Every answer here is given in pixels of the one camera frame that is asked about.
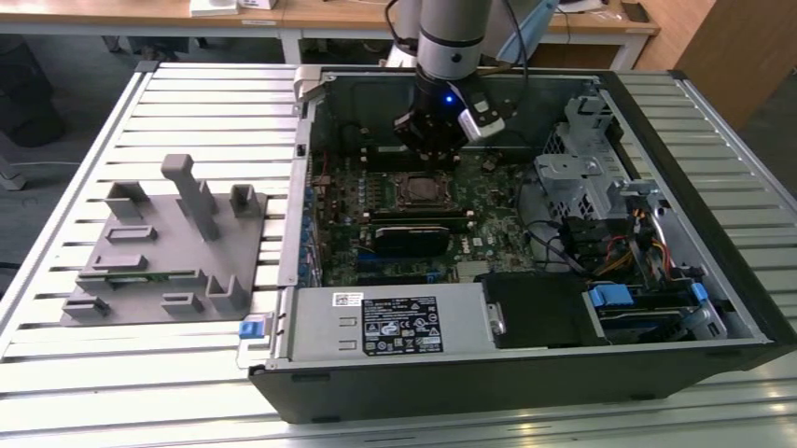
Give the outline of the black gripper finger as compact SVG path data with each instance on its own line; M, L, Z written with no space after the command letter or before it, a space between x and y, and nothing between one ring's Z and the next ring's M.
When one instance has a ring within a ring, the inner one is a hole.
M435 143L435 168L451 170L455 162L457 151L466 145L466 134L458 125L446 125L441 128Z
M423 169L431 172L435 169L435 152L423 119L416 117L414 111L406 112L394 120L394 134L402 144L416 155Z

